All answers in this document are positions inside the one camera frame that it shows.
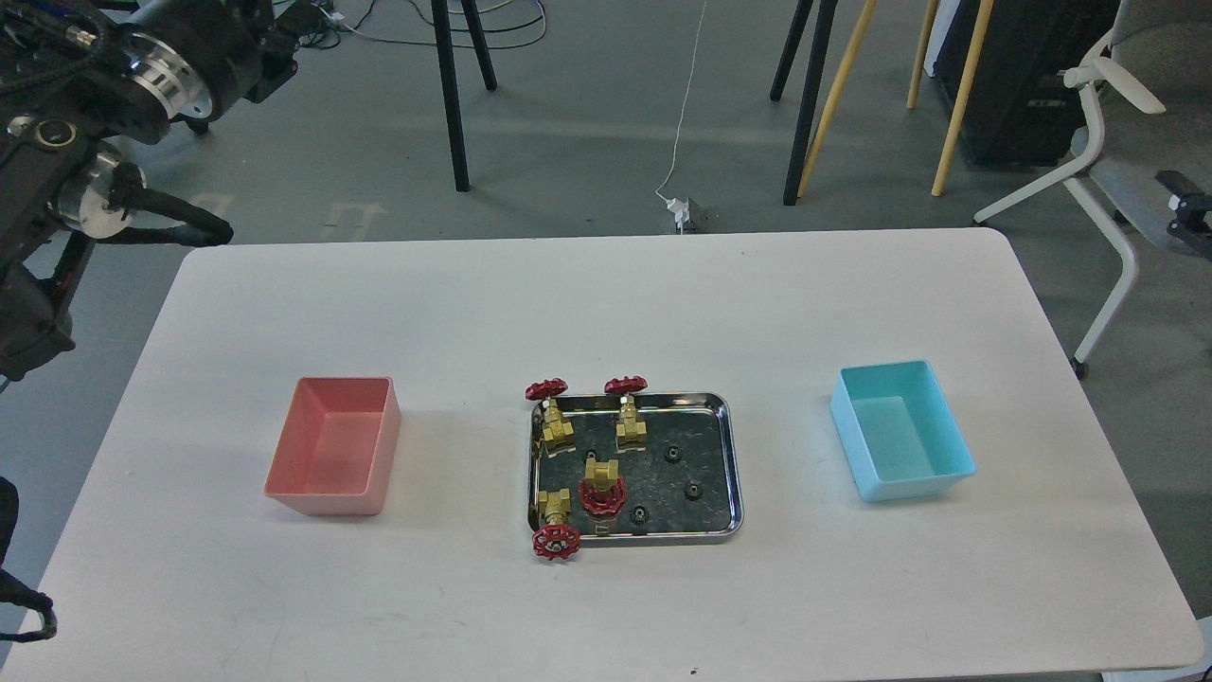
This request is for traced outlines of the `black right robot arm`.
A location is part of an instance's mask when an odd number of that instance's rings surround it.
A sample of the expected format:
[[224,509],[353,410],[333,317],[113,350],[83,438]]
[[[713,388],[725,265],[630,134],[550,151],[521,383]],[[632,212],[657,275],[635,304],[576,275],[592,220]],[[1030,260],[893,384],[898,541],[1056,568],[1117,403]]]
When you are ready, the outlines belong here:
[[1161,170],[1155,180],[1170,193],[1168,206],[1174,217],[1166,224],[1170,237],[1185,243],[1196,256],[1211,260],[1211,229],[1206,213],[1211,197],[1176,170]]

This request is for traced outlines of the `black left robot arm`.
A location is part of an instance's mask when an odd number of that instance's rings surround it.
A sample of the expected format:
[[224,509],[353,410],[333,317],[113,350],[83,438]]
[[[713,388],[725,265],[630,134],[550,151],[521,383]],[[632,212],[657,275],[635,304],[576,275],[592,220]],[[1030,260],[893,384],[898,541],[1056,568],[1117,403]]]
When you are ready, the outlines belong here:
[[311,1],[2,4],[1,371],[68,353],[70,302],[96,243],[231,241],[229,223],[148,187],[113,138],[195,133],[295,78]]

